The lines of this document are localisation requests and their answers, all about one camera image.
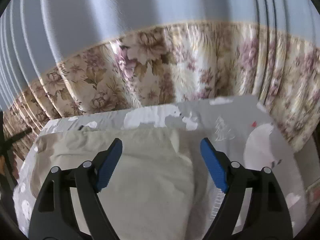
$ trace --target khaki fabric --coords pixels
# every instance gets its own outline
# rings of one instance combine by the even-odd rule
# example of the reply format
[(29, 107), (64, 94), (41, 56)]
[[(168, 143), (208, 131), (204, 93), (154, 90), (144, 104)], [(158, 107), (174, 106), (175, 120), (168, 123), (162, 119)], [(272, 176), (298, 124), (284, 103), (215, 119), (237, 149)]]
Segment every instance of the khaki fabric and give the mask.
[[(36, 197), (50, 168), (76, 168), (108, 149), (123, 153), (99, 199), (120, 239), (184, 239), (193, 202), (193, 167), (179, 130), (68, 131), (39, 137), (31, 191)], [(89, 233), (76, 189), (71, 190), (79, 227)]]

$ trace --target blue gripper pad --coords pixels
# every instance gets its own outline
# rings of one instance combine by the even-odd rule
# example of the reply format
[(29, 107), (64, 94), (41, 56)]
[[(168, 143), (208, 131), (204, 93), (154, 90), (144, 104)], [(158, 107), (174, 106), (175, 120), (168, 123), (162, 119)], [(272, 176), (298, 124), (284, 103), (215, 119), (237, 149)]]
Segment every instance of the blue gripper pad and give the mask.
[(122, 154), (122, 142), (119, 140), (101, 165), (97, 174), (97, 184), (96, 189), (100, 192), (103, 188), (105, 188), (112, 176), (113, 171), (115, 170), (117, 163)]
[(217, 188), (220, 188), (223, 193), (226, 193), (229, 188), (226, 172), (220, 165), (215, 153), (211, 150), (210, 146), (204, 139), (202, 139), (200, 143), (200, 151), (214, 184)]

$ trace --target folded garment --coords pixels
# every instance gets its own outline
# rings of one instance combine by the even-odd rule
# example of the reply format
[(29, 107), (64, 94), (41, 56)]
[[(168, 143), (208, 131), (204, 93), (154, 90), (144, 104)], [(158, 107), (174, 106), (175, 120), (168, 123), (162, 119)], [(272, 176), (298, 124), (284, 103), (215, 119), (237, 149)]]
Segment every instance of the folded garment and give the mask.
[[(123, 153), (99, 194), (120, 239), (184, 239), (193, 203), (190, 152), (178, 130), (68, 131), (39, 137), (31, 191), (37, 197), (50, 168), (76, 168), (108, 149), (114, 138)], [(90, 233), (76, 189), (71, 190), (79, 228)]]

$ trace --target floral pattern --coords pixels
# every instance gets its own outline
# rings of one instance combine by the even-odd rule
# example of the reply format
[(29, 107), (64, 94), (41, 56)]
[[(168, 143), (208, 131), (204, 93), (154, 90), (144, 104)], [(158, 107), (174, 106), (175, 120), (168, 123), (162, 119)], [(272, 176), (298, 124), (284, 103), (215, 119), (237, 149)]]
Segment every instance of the floral pattern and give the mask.
[(78, 52), (42, 73), (4, 115), (25, 156), (49, 119), (147, 105), (253, 94), (298, 151), (320, 118), (320, 50), (250, 23), (153, 27)]

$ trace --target curtain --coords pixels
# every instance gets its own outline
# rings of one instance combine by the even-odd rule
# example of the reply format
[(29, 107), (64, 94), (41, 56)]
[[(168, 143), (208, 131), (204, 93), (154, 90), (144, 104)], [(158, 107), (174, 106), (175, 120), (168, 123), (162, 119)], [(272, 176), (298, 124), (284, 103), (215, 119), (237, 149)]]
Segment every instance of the curtain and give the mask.
[(12, 0), (4, 131), (32, 127), (24, 159), (50, 119), (253, 94), (298, 151), (320, 117), (319, 23), (310, 0)]

